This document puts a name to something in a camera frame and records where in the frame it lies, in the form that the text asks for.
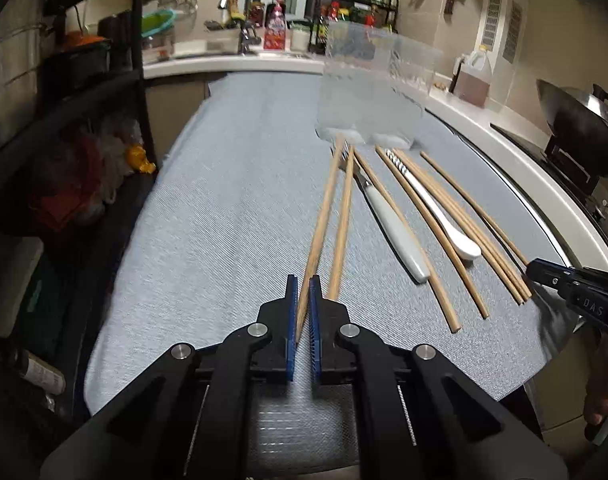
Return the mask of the right hand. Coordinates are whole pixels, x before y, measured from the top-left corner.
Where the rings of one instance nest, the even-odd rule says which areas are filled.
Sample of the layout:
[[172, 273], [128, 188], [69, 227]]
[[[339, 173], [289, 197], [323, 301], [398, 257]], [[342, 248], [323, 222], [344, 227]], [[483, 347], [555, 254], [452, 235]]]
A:
[[598, 426], [608, 417], [608, 336], [604, 334], [592, 361], [584, 398], [584, 420]]

